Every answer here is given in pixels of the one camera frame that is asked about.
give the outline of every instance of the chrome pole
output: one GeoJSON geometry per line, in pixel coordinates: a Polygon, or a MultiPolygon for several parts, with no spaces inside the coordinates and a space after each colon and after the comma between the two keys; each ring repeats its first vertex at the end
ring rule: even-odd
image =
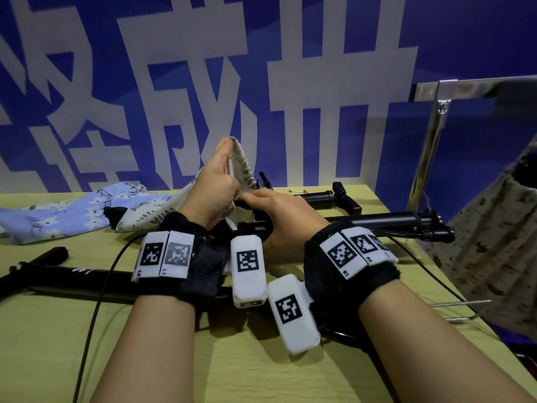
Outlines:
{"type": "Polygon", "coordinates": [[[455,96],[457,80],[440,80],[436,89],[436,94],[433,102],[429,123],[427,126],[427,134],[421,149],[420,162],[414,176],[414,182],[410,190],[410,197],[406,210],[419,210],[420,201],[423,196],[423,191],[429,178],[434,154],[438,147],[440,133],[446,124],[447,112],[451,100],[455,96]]]}

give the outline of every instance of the wooden table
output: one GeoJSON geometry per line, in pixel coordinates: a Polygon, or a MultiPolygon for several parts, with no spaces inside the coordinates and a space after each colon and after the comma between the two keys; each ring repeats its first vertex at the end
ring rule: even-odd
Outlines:
{"type": "MultiPolygon", "coordinates": [[[[330,188],[306,187],[308,192],[330,188]]],[[[346,189],[364,208],[364,213],[388,211],[365,185],[347,186],[346,189]]],[[[287,188],[276,190],[288,191],[287,188]]],[[[22,208],[81,195],[4,194],[0,195],[0,207],[22,208]]],[[[339,210],[321,213],[324,216],[341,215],[339,210]]],[[[22,246],[12,245],[4,238],[0,240],[0,276],[8,273],[10,265],[30,261],[53,246],[68,248],[70,258],[65,265],[108,269],[128,236],[107,228],[22,246]]],[[[419,245],[412,240],[403,242],[431,271],[449,283],[419,245]]],[[[425,301],[454,301],[410,257],[399,248],[387,245],[399,257],[403,281],[425,301]]],[[[131,246],[117,269],[131,271],[138,249],[137,245],[131,246]]],[[[271,272],[276,276],[294,273],[303,278],[301,266],[275,266],[271,272]]],[[[94,306],[91,301],[38,296],[30,292],[0,303],[1,403],[71,401],[94,306]]],[[[80,401],[89,401],[130,310],[131,306],[125,304],[104,303],[101,306],[80,401]]],[[[439,313],[447,317],[471,315],[466,307],[444,308],[439,313]]],[[[482,320],[457,328],[537,397],[537,382],[482,320]]],[[[195,392],[197,401],[391,402],[373,364],[360,350],[324,339],[322,346],[304,355],[289,356],[273,321],[248,309],[234,307],[222,308],[201,318],[200,330],[196,333],[195,392]]]]}

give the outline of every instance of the beige fabric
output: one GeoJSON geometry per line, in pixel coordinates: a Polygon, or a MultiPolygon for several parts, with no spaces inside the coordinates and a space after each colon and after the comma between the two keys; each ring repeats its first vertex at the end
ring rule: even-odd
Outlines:
{"type": "Polygon", "coordinates": [[[484,318],[537,341],[537,189],[512,168],[449,223],[455,242],[425,250],[467,299],[493,301],[484,318]]]}
{"type": "MultiPolygon", "coordinates": [[[[239,182],[241,192],[251,192],[256,189],[256,180],[241,144],[236,138],[230,138],[233,140],[233,151],[228,161],[228,172],[239,182]]],[[[158,227],[167,213],[175,212],[184,203],[200,171],[198,171],[196,177],[188,185],[173,194],[170,199],[166,201],[153,201],[129,208],[117,224],[116,231],[149,230],[158,227]]],[[[235,204],[231,203],[224,217],[228,217],[233,223],[237,224],[242,221],[251,221],[252,211],[236,210],[235,204]]]]}

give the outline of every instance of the person's right hand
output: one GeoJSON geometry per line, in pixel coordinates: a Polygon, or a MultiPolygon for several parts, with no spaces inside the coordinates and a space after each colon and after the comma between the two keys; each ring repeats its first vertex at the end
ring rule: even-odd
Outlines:
{"type": "Polygon", "coordinates": [[[300,196],[263,188],[243,193],[238,199],[253,209],[264,210],[272,220],[274,230],[263,242],[263,255],[268,262],[303,262],[304,244],[330,224],[300,196]]]}

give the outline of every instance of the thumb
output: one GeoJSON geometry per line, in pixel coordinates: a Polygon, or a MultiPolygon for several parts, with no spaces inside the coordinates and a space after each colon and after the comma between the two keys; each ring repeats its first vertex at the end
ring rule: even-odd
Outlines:
{"type": "Polygon", "coordinates": [[[252,209],[264,210],[266,212],[269,210],[270,198],[262,198],[259,196],[253,196],[249,192],[243,192],[238,196],[238,199],[247,203],[252,209]]]}

